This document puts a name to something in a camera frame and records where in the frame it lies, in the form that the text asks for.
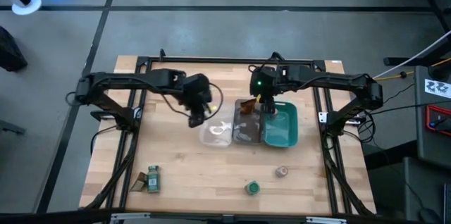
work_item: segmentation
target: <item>black cable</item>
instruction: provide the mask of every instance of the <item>black cable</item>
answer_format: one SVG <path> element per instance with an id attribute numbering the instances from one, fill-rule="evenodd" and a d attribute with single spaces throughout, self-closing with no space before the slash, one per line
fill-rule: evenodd
<path id="1" fill-rule="evenodd" d="M 347 134 L 350 134 L 350 135 L 354 136 L 357 140 L 359 140 L 360 142 L 362 142 L 362 139 L 360 139 L 360 137 L 357 136 L 357 135 L 355 135 L 354 133 L 348 132 L 348 131 L 345 131 L 345 132 L 346 132 Z M 387 165 L 388 165 L 390 168 L 392 168 L 393 171 L 395 171 L 395 173 L 397 173 L 397 175 L 400 176 L 400 178 L 401 178 L 401 180 L 403 181 L 403 183 L 406 184 L 406 186 L 409 188 L 410 192 L 416 197 L 416 200 L 418 201 L 418 203 L 419 203 L 421 209 L 424 209 L 423 201 L 421 200 L 420 196 L 415 192 L 415 190 L 414 190 L 414 189 L 409 185 L 409 183 L 404 179 L 404 177 L 401 175 L 401 173 L 400 173 L 398 170 L 396 170 L 395 168 L 393 168 L 393 167 L 391 166 L 391 164 L 390 164 L 390 159 L 389 159 L 387 153 L 385 152 L 385 150 L 382 149 L 382 148 L 377 144 L 377 142 L 376 142 L 375 139 L 373 139 L 373 143 L 374 143 L 374 146 L 376 146 L 376 147 L 379 149 L 379 151 L 384 155 L 385 160 L 387 161 Z"/>
<path id="2" fill-rule="evenodd" d="M 169 101 L 167 100 L 167 98 L 166 98 L 163 94 L 161 94 L 161 97 L 163 97 L 164 101 L 166 102 L 166 104 L 168 104 L 169 108 L 170 108 L 172 111 L 174 111 L 175 113 L 179 113 L 179 114 L 182 114 L 182 115 L 184 115 L 184 116 L 190 117 L 190 115 L 188 115 L 188 114 L 186 114 L 186 113 L 184 113 L 184 112 L 182 112 L 182 111 L 177 111 L 176 109 L 174 109 L 174 108 L 172 107 L 172 105 L 169 103 Z"/>
<path id="3" fill-rule="evenodd" d="M 72 91 L 72 92 L 67 93 L 66 97 L 64 98 L 64 100 L 66 101 L 66 103 L 67 103 L 69 106 L 80 106 L 81 104 L 75 104 L 73 101 L 69 101 L 69 96 L 70 96 L 71 94 L 75 94 L 75 91 Z"/>
<path id="4" fill-rule="evenodd" d="M 257 66 L 256 66 L 256 65 L 248 65 L 248 66 L 247 66 L 247 70 L 248 70 L 249 72 L 251 72 L 251 73 L 253 73 L 253 72 L 255 71 L 255 69 L 257 69 Z"/>
<path id="5" fill-rule="evenodd" d="M 387 165 L 388 165 L 390 168 L 392 168 L 393 171 L 395 171 L 395 173 L 396 173 L 397 175 L 400 176 L 401 180 L 404 182 L 404 184 L 407 185 L 407 187 L 409 188 L 410 192 L 411 192 L 411 193 L 416 197 L 416 199 L 418 200 L 418 203 L 419 203 L 421 209 L 423 209 L 423 208 L 424 208 L 424 204 L 423 204 L 423 201 L 421 200 L 420 196 L 415 192 L 415 190 L 414 190 L 412 187 L 410 187 L 409 183 L 404 179 L 403 175 L 401 175 L 401 173 L 400 173 L 398 170 L 396 170 L 395 168 L 393 168 L 393 167 L 391 166 L 391 164 L 390 164 L 390 159 L 389 159 L 387 153 L 385 152 L 385 150 L 382 149 L 382 147 L 380 147 L 380 146 L 377 144 L 376 140 L 373 140 L 373 143 L 374 143 L 374 146 L 376 146 L 377 148 L 379 148 L 379 150 L 381 151 L 381 153 L 384 155 L 385 160 L 387 161 Z"/>
<path id="6" fill-rule="evenodd" d="M 223 94 L 222 90 L 218 86 L 216 86 L 215 84 L 213 84 L 211 82 L 210 82 L 210 85 L 215 87 L 216 89 L 218 89 L 219 94 L 221 95 L 221 101 L 219 102 L 219 106 L 216 109 L 216 111 L 213 114 L 211 114 L 211 116 L 209 116 L 208 118 L 205 118 L 205 120 L 208 120 L 208 119 L 212 118 L 214 115 L 216 115 L 218 113 L 218 111 L 221 109 L 223 102 L 224 102 L 224 94 Z"/>
<path id="7" fill-rule="evenodd" d="M 371 115 L 377 115 L 377 114 L 385 113 L 388 111 L 396 111 L 396 110 L 404 109 L 404 108 L 421 107 L 421 106 L 426 106 L 426 105 L 431 105 L 431 104 L 443 104 L 443 103 L 447 103 L 447 102 L 451 102 L 451 101 L 436 101 L 436 102 L 427 103 L 427 104 L 414 104 L 414 105 L 408 105 L 408 106 L 401 106 L 401 107 L 397 107 L 397 108 L 389 108 L 384 111 L 371 112 Z"/>
<path id="8" fill-rule="evenodd" d="M 101 133 L 106 132 L 107 130 L 110 130 L 110 129 L 113 129 L 113 128 L 116 128 L 116 126 L 113 125 L 113 126 L 111 126 L 111 127 L 105 128 L 105 129 L 103 129 L 103 130 L 100 130 L 100 131 L 94 133 L 94 135 L 93 135 L 92 138 L 91 138 L 91 155 L 92 155 L 92 152 L 94 151 L 94 140 L 96 139 L 96 137 L 97 137 L 98 135 L 100 135 Z"/>
<path id="9" fill-rule="evenodd" d="M 369 119 L 359 125 L 358 132 L 359 134 L 362 134 L 363 132 L 372 129 L 368 137 L 361 139 L 362 143 L 369 143 L 374 139 L 374 135 L 376 134 L 376 124 L 374 123 L 373 116 L 368 111 L 364 111 L 364 113 Z"/>
<path id="10" fill-rule="evenodd" d="M 390 97 L 389 99 L 386 99 L 386 100 L 384 101 L 384 104 L 385 104 L 387 101 L 390 101 L 390 99 L 393 99 L 393 98 L 397 97 L 399 94 L 401 94 L 401 93 L 403 93 L 404 91 L 408 90 L 408 89 L 411 88 L 413 85 L 415 85 L 415 83 L 410 84 L 408 87 L 406 87 L 406 88 L 404 88 L 403 90 L 399 91 L 399 92 L 398 92 L 397 94 L 395 94 L 394 96 Z"/>
<path id="11" fill-rule="evenodd" d="M 327 141 L 327 136 L 328 136 L 328 135 L 327 135 L 327 132 L 324 131 L 324 134 L 325 134 L 325 136 L 324 136 L 324 137 L 321 137 L 321 139 L 323 139 L 322 145 L 323 145 L 323 147 L 324 147 L 325 150 L 330 151 L 330 150 L 332 150 L 332 149 L 335 147 L 335 145 L 333 144 L 333 141 L 331 141 L 332 144 L 331 144 L 331 146 L 329 146 L 329 142 Z"/>

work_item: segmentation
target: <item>clear plastic container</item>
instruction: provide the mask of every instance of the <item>clear plastic container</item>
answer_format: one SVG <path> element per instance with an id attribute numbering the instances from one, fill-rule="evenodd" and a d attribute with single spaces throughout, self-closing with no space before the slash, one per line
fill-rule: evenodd
<path id="1" fill-rule="evenodd" d="M 200 127 L 199 139 L 210 147 L 228 147 L 232 142 L 233 108 L 224 106 Z"/>
<path id="2" fill-rule="evenodd" d="M 260 104 L 250 114 L 241 114 L 241 103 L 247 101 L 238 99 L 235 102 L 235 117 L 233 118 L 232 139 L 238 144 L 258 145 L 261 143 Z"/>

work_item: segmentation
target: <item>label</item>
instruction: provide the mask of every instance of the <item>label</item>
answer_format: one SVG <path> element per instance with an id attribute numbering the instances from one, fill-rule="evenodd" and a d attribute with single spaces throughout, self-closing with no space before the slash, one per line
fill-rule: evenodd
<path id="1" fill-rule="evenodd" d="M 448 83 L 424 79 L 424 91 L 429 94 L 451 99 L 451 85 Z"/>
<path id="2" fill-rule="evenodd" d="M 156 178 L 149 179 L 149 186 L 155 186 L 156 185 Z"/>

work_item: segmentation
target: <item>red device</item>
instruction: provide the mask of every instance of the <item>red device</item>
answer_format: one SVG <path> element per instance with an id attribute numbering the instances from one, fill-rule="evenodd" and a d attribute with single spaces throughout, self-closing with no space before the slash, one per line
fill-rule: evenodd
<path id="1" fill-rule="evenodd" d="M 446 120 L 451 121 L 451 111 L 446 108 L 441 108 L 434 105 L 428 105 L 426 107 L 426 127 L 429 130 L 432 130 L 434 132 L 443 133 L 444 135 L 451 136 L 451 126 L 449 130 L 437 130 L 437 127 L 431 126 L 431 123 L 434 123 L 436 121 L 439 121 L 441 119 L 446 118 Z"/>

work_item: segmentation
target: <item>green bottle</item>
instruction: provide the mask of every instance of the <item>green bottle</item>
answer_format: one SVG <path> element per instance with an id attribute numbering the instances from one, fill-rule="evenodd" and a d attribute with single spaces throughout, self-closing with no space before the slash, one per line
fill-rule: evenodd
<path id="1" fill-rule="evenodd" d="M 160 192 L 160 167 L 158 165 L 149 166 L 149 172 L 147 173 L 147 192 Z"/>

